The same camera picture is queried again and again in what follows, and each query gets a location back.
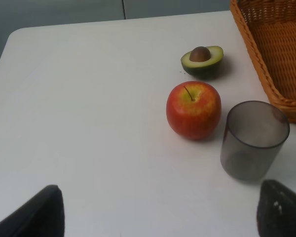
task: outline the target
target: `cup rim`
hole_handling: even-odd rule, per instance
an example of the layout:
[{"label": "cup rim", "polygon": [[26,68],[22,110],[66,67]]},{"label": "cup rim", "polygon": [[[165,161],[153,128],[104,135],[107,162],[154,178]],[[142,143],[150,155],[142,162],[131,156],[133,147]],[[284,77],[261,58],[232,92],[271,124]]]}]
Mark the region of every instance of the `cup rim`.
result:
[{"label": "cup rim", "polygon": [[[236,107],[238,107],[238,106],[240,106],[240,105],[242,105],[242,104],[245,104],[245,103],[251,103],[251,102],[262,103],[262,104],[268,105],[268,106],[270,106],[270,107],[276,109],[277,111],[279,111],[279,112],[283,115],[283,119],[284,119],[283,123],[286,123],[286,126],[287,126],[287,128],[288,128],[288,131],[287,131],[287,135],[284,137],[284,139],[283,139],[281,142],[279,142],[278,144],[275,144],[275,145],[273,145],[273,146],[268,146],[268,147],[258,147],[258,146],[254,146],[254,145],[250,145],[250,144],[248,144],[248,143],[245,143],[244,141],[240,140],[240,139],[239,139],[239,138],[233,133],[233,131],[230,129],[230,126],[229,126],[229,116],[231,115],[232,111],[233,111]],[[228,132],[230,132],[230,133],[232,134],[232,136],[233,136],[236,140],[238,140],[240,143],[242,143],[242,144],[244,144],[244,145],[246,145],[246,146],[249,146],[249,147],[252,147],[252,148],[256,148],[256,149],[271,149],[271,148],[279,147],[279,146],[281,146],[281,145],[287,140],[287,138],[288,138],[288,136],[289,136],[289,134],[290,134],[290,132],[291,132],[291,126],[290,126],[290,123],[289,123],[289,121],[288,121],[287,116],[286,116],[281,110],[279,110],[278,108],[276,108],[274,105],[271,105],[271,104],[269,104],[269,103],[267,103],[267,102],[259,101],[259,100],[248,100],[248,101],[244,101],[244,102],[241,102],[241,103],[239,103],[239,104],[236,104],[234,107],[232,107],[231,110],[229,110],[228,115],[227,115],[226,126],[227,126],[227,128],[228,128]]]}]

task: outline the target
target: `avocado skin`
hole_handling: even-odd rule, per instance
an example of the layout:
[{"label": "avocado skin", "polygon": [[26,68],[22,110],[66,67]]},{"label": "avocado skin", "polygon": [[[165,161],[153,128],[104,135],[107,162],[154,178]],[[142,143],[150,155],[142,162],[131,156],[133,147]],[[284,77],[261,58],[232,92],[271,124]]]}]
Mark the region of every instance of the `avocado skin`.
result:
[{"label": "avocado skin", "polygon": [[185,66],[183,63],[182,67],[191,76],[199,79],[211,79],[219,72],[221,64],[222,60],[206,67],[190,68]]}]

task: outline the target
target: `apple stem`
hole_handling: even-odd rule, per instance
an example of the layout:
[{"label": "apple stem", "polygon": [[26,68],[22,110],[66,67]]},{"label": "apple stem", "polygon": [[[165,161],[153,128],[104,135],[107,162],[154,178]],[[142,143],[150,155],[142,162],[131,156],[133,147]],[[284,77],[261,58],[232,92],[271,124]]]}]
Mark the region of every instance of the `apple stem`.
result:
[{"label": "apple stem", "polygon": [[188,92],[188,95],[191,97],[191,101],[195,101],[195,99],[192,97],[192,95],[191,95],[191,93],[188,91],[188,89],[185,87],[185,86],[183,86],[184,87],[184,89]]}]

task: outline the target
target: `gray translucent cup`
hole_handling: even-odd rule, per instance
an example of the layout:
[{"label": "gray translucent cup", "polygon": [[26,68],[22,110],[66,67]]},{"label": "gray translucent cup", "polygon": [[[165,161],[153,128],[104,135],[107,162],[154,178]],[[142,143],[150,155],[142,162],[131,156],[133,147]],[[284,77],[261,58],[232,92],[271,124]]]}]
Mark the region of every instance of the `gray translucent cup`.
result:
[{"label": "gray translucent cup", "polygon": [[287,117],[262,101],[246,101],[228,113],[221,163],[233,178],[261,179],[290,133]]}]

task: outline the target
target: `black object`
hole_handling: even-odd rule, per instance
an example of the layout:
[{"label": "black object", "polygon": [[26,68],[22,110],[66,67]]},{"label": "black object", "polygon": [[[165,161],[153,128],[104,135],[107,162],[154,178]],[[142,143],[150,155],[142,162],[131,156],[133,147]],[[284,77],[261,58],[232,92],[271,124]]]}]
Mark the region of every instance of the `black object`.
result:
[{"label": "black object", "polygon": [[228,113],[221,163],[242,181],[261,179],[290,133],[286,116],[262,101],[246,101]]},{"label": "black object", "polygon": [[0,222],[0,237],[63,237],[64,203],[61,190],[49,185]]},{"label": "black object", "polygon": [[296,194],[275,180],[265,180],[257,222],[261,237],[296,237]]}]

